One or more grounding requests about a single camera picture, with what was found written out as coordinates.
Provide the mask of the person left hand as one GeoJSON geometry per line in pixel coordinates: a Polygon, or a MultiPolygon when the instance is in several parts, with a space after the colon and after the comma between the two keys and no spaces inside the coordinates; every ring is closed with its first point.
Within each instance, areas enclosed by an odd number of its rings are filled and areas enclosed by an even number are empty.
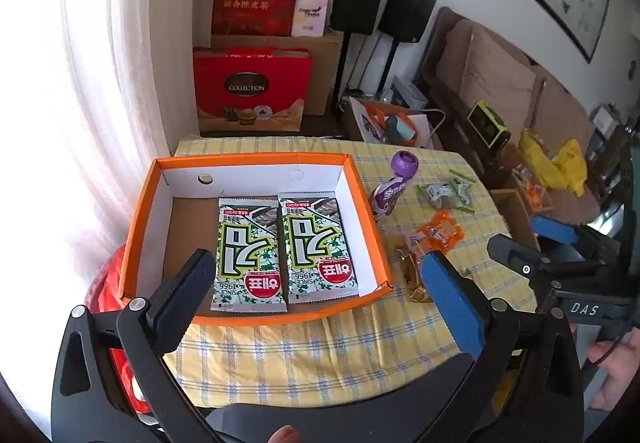
{"type": "Polygon", "coordinates": [[[283,426],[269,438],[268,443],[299,443],[300,434],[291,425],[283,426]]]}

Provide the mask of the person right hand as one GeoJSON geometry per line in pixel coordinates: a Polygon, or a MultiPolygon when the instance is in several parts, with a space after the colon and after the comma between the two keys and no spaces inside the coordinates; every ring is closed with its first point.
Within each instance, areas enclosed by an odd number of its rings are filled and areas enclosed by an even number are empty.
{"type": "Polygon", "coordinates": [[[608,373],[600,390],[594,395],[590,407],[597,411],[612,411],[639,369],[640,331],[634,328],[626,345],[616,349],[599,365],[608,373]]]}

